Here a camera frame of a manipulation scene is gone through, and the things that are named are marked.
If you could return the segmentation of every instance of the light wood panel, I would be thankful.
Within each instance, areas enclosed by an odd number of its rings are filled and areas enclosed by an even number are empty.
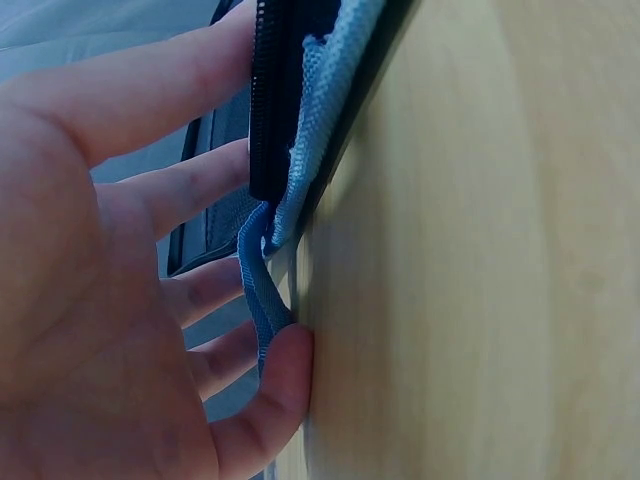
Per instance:
[[[640,478],[640,6],[424,0],[298,254],[280,480]]]

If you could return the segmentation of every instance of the black zipper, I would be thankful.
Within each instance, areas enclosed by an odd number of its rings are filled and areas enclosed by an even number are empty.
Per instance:
[[[302,42],[333,30],[340,0],[258,0],[251,78],[251,195],[277,205],[302,97]]]

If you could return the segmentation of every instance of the finger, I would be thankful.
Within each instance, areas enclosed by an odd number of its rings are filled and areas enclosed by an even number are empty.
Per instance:
[[[47,120],[89,166],[141,148],[230,98],[249,79],[255,2],[213,27],[20,77],[0,100]]]
[[[163,279],[162,288],[176,321],[187,328],[242,295],[240,266],[236,258],[225,258]]]
[[[238,415],[212,423],[220,478],[249,478],[286,446],[309,405],[313,337],[300,325],[273,341],[256,397]]]
[[[140,198],[157,239],[249,181],[249,151],[239,140],[186,162],[120,182]]]
[[[256,364],[257,352],[256,331],[250,321],[190,350],[189,365],[202,401],[247,373]]]

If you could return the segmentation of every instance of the skin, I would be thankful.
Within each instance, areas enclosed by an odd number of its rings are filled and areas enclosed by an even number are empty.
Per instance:
[[[190,352],[181,328],[241,294],[237,262],[158,278],[156,241],[247,181],[246,140],[89,176],[241,88],[254,11],[0,86],[0,479],[246,479],[303,420],[313,341],[292,326],[253,401],[208,424],[202,401],[255,363],[253,327]]]

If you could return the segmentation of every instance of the blue fabric strap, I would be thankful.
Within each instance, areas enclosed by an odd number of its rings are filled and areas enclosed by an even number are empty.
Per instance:
[[[290,152],[284,198],[275,209],[261,204],[238,236],[245,294],[258,335],[260,372],[271,341],[293,321],[265,257],[282,248],[293,234],[384,5],[385,0],[342,0],[333,32],[324,39],[305,39],[298,133]]]
[[[262,242],[273,213],[263,202],[238,234],[238,256],[244,293],[258,336],[258,369],[262,374],[267,349],[276,334],[292,323],[292,316],[276,288],[262,256]]]

